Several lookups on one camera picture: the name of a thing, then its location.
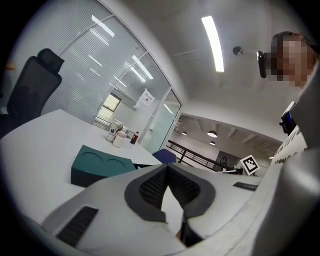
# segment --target office chair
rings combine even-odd
[[[171,164],[177,162],[177,156],[165,148],[160,149],[152,155],[163,164]]]
[[[7,114],[0,115],[0,139],[41,115],[48,98],[61,84],[58,72],[64,62],[48,48],[26,61],[6,106]]]

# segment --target green box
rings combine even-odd
[[[136,168],[128,158],[104,153],[83,145],[71,167],[71,183],[81,187]]]

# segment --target red bottle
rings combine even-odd
[[[138,136],[139,136],[139,132],[137,131],[137,132],[132,136],[130,143],[131,143],[131,144],[135,144],[136,141],[137,141],[137,139],[138,139]]]

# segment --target white table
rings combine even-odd
[[[161,164],[141,145],[106,141],[108,132],[63,110],[40,116],[0,140],[6,182],[20,211],[39,224],[56,207],[84,190],[70,183],[71,166],[82,145],[134,164]]]

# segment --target black railing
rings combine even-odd
[[[186,148],[186,147],[184,147],[184,146],[182,146],[172,140],[168,140],[168,142],[171,144],[170,146],[166,145],[168,148],[181,154],[181,157],[178,158],[179,163],[184,162],[185,164],[192,166],[191,164],[183,161],[183,158],[188,158],[188,159],[196,162],[197,164],[202,165],[204,167],[207,167],[208,169],[211,169],[215,172],[222,172],[223,169],[226,169],[227,171],[231,171],[234,169],[230,166],[223,165],[220,162],[216,162],[216,161],[209,159],[203,155],[200,155],[197,152],[194,152],[194,151],[192,151],[192,150],[190,150],[190,149],[188,149],[188,148]]]

